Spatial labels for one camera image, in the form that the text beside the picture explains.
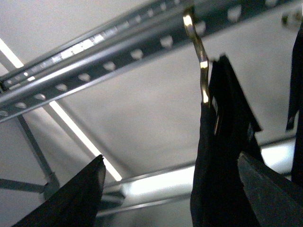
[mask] white ceiling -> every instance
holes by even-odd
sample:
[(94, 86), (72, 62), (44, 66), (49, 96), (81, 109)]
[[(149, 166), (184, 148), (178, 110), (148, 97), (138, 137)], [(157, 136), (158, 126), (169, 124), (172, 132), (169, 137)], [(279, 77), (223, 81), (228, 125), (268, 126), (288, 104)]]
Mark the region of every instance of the white ceiling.
[[(137, 7), (128, 1), (0, 1), (0, 38), (23, 63)], [(300, 2), (205, 38), (211, 58), (227, 53), (264, 129), (260, 143), (283, 138), (296, 33), (281, 16)], [(5, 69), (0, 65), (0, 72)], [(194, 161), (199, 139), (199, 65), (192, 45), (59, 101), (123, 178)], [(61, 182), (93, 157), (49, 107), (26, 114)]]

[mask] metal frame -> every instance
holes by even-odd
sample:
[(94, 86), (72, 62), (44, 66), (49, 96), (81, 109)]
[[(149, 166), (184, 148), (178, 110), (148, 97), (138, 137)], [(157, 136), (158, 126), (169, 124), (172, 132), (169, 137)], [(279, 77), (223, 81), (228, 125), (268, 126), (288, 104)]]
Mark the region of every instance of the metal frame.
[(51, 170), (45, 156), (43, 155), (37, 141), (34, 138), (26, 120), (22, 115), (17, 117), (19, 128), (24, 135), (28, 145), (30, 146), (38, 164), (40, 165), (46, 179), (46, 185), (39, 185), (34, 183), (26, 183), (19, 181), (12, 181), (7, 179), (0, 179), (0, 188), (9, 189), (9, 190), (17, 190), (24, 192), (37, 192), (43, 193), (45, 200), (51, 197), (59, 188), (60, 184), (55, 175), (55, 173)]
[[(260, 148), (261, 149), (262, 148), (268, 148), (270, 146), (274, 146), (274, 145), (279, 144), (279, 143), (294, 140), (295, 138), (296, 138), (296, 136), (293, 135), (293, 136), (289, 136), (289, 137), (286, 137), (286, 138), (280, 138), (280, 139), (272, 140), (272, 141), (260, 144)], [(159, 171), (156, 171), (156, 172), (147, 173), (147, 174), (143, 174), (143, 175), (135, 176), (135, 177), (130, 177), (130, 178), (125, 178), (125, 179), (122, 179), (119, 182), (111, 182), (111, 183), (105, 184), (104, 185), (104, 190), (106, 191), (107, 189), (117, 187), (117, 186), (122, 185), (124, 183), (129, 183), (129, 182), (133, 182), (133, 181), (136, 181), (136, 180), (141, 180), (141, 179), (152, 177), (152, 176), (157, 176), (157, 175), (160, 175), (160, 174), (166, 174), (166, 173), (169, 173), (169, 172), (186, 169), (186, 168), (192, 167), (194, 165), (195, 165), (195, 161), (192, 161), (192, 162), (184, 163), (184, 164), (181, 164), (181, 165), (165, 168), (165, 169), (162, 169), (162, 170), (159, 170)]]
[[(275, 6), (291, 1), (278, 0)], [(2, 77), (4, 92), (0, 95), (0, 122), (189, 43), (182, 16), (184, 9), (192, 5), (195, 6), (195, 23), (203, 22), (206, 26), (199, 34), (202, 37), (274, 7), (265, 0), (153, 1)], [(229, 10), (239, 6), (241, 16), (236, 20), (229, 19)], [(133, 51), (137, 50), (143, 56), (132, 57)], [(104, 65), (108, 62), (112, 69)]]

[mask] metal rail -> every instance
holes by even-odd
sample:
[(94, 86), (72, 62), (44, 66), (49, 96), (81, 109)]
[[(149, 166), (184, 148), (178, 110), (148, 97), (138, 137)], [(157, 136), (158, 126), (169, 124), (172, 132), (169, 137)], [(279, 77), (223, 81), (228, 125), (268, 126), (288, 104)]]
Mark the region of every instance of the metal rail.
[(291, 1), (156, 0), (2, 77), (0, 122), (189, 43), (182, 15), (193, 4), (204, 37)]
[(0, 179), (0, 188), (23, 192), (43, 193), (45, 190), (45, 185)]
[(37, 141), (34, 138), (27, 122), (25, 121), (24, 117), (21, 115), (18, 117), (18, 121), (20, 124), (20, 130), (24, 134), (24, 139), (26, 139), (28, 145), (30, 146), (40, 168), (42, 169), (46, 179), (48, 182), (51, 181), (51, 175), (53, 174), (44, 154), (42, 153)]
[(146, 208), (146, 207), (159, 206), (159, 205), (172, 203), (172, 202), (178, 202), (181, 200), (187, 200), (189, 198), (190, 198), (190, 193), (186, 193), (186, 194), (168, 197), (168, 198), (165, 198), (162, 200), (155, 200), (155, 201), (150, 201), (150, 202), (136, 204), (136, 205), (127, 206), (127, 207), (118, 207), (118, 208), (114, 208), (114, 209), (110, 209), (110, 210), (99, 211), (97, 213), (97, 218), (101, 218), (104, 216), (113, 215), (113, 214), (117, 214), (117, 213), (121, 213), (121, 212), (126, 212), (126, 211), (130, 211), (130, 210), (136, 210), (136, 209), (142, 209), (142, 208)]

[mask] metal rod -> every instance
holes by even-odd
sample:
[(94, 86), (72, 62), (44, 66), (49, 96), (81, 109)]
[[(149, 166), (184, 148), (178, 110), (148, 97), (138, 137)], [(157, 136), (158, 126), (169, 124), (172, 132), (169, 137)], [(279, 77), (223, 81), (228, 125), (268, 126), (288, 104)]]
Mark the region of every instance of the metal rod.
[(0, 188), (24, 191), (24, 192), (43, 193), (45, 186), (35, 184), (35, 183), (25, 183), (25, 182), (19, 182), (19, 181), (0, 179)]
[(134, 181), (145, 179), (145, 178), (152, 177), (152, 176), (158, 176), (158, 175), (166, 174), (166, 173), (169, 173), (169, 172), (174, 172), (174, 171), (178, 171), (178, 170), (182, 170), (182, 169), (187, 169), (187, 168), (192, 167), (194, 165), (195, 165), (195, 161), (192, 161), (192, 162), (188, 162), (188, 163), (185, 163), (185, 164), (182, 164), (182, 165), (162, 169), (162, 170), (159, 170), (159, 171), (156, 171), (156, 172), (147, 173), (147, 174), (143, 174), (143, 175), (140, 175), (140, 176), (135, 176), (135, 177), (122, 179), (119, 182), (107, 183), (107, 184), (104, 185), (104, 189), (109, 188), (109, 187), (118, 186), (118, 185), (121, 185), (121, 184), (124, 184), (124, 183), (134, 182)]
[(44, 156), (42, 153), (36, 139), (34, 138), (34, 135), (32, 134), (27, 122), (25, 121), (24, 117), (22, 115), (18, 116), (18, 121), (20, 123), (21, 131), (24, 134), (24, 138), (27, 140), (29, 146), (31, 147), (31, 150), (33, 151), (33, 154), (40, 165), (46, 179), (48, 182), (51, 182), (53, 180), (52, 174), (54, 174)]
[(119, 207), (119, 208), (114, 208), (110, 210), (105, 210), (105, 211), (99, 211), (97, 213), (97, 218), (101, 218), (107, 215), (113, 215), (121, 212), (126, 212), (130, 210), (136, 210), (136, 209), (142, 209), (142, 208), (147, 208), (147, 207), (152, 207), (152, 206), (159, 206), (167, 203), (172, 203), (172, 202), (177, 202), (181, 200), (187, 200), (190, 198), (190, 193), (182, 194), (182, 195), (176, 195), (173, 197), (169, 197), (167, 199), (163, 200), (157, 200), (157, 201), (151, 201), (147, 203), (142, 203), (142, 204), (136, 204), (128, 207)]
[[(161, 4), (164, 3), (165, 9), (163, 10), (161, 8)], [(10, 71), (6, 75), (3, 75), (0, 80), (5, 81), (9, 78), (12, 78), (13, 76), (22, 73), (26, 70), (28, 70), (31, 67), (37, 66), (39, 63), (49, 59), (51, 56), (55, 56), (57, 53), (62, 52), (71, 46), (74, 46), (75, 44), (81, 43), (81, 41), (89, 39), (96, 34), (106, 35), (107, 33), (110, 33), (110, 30), (114, 28), (114, 33), (110, 34), (110, 37), (116, 36), (121, 31), (128, 30), (129, 28), (136, 26), (141, 23), (145, 23), (145, 21), (148, 21), (151, 19), (151, 17), (148, 15), (148, 10), (153, 9), (153, 17), (157, 17), (159, 14), (167, 13), (170, 10), (176, 10), (178, 7), (183, 7), (184, 5), (188, 5), (188, 0), (181, 0), (177, 4), (174, 0), (166, 0), (163, 2), (163, 0), (151, 0), (148, 2), (148, 4), (141, 6), (134, 11), (126, 12), (122, 14), (121, 16), (115, 18), (114, 20), (111, 20), (108, 23), (105, 23), (89, 32), (87, 32), (84, 35), (81, 35), (77, 38), (75, 38), (72, 41), (69, 41), (68, 43), (65, 43), (64, 45), (57, 47), (53, 50), (51, 50), (48, 53), (43, 54), (42, 56), (38, 57), (37, 59), (32, 60), (28, 64), (26, 64), (24, 67), (15, 69), (14, 71)]]

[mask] metal pipe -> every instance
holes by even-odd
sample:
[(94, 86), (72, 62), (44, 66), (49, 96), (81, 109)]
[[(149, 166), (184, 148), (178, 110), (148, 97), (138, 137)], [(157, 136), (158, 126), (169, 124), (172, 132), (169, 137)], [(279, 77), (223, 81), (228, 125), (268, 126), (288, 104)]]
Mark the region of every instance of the metal pipe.
[(22, 115), (18, 116), (18, 121), (20, 125), (20, 129), (22, 133), (24, 134), (24, 138), (27, 140), (27, 143), (31, 147), (31, 150), (40, 165), (46, 179), (48, 182), (51, 182), (53, 180), (53, 177), (51, 175), (53, 174), (44, 154), (42, 153), (37, 141), (34, 138), (34, 135), (32, 134), (27, 122), (25, 121), (24, 117)]
[(176, 195), (173, 197), (169, 197), (163, 200), (157, 200), (157, 201), (151, 201), (147, 203), (142, 203), (142, 204), (136, 204), (128, 207), (119, 207), (119, 208), (114, 208), (110, 210), (105, 210), (105, 211), (99, 211), (97, 213), (97, 218), (101, 218), (104, 216), (108, 215), (113, 215), (121, 212), (126, 212), (130, 210), (136, 210), (136, 209), (142, 209), (142, 208), (147, 208), (147, 207), (152, 207), (152, 206), (159, 206), (167, 203), (172, 203), (172, 202), (177, 202), (181, 200), (187, 200), (190, 198), (190, 193), (182, 194), (182, 195)]
[(19, 181), (11, 181), (6, 179), (0, 179), (0, 188), (23, 191), (23, 192), (37, 192), (43, 193), (45, 186), (35, 183), (25, 183)]

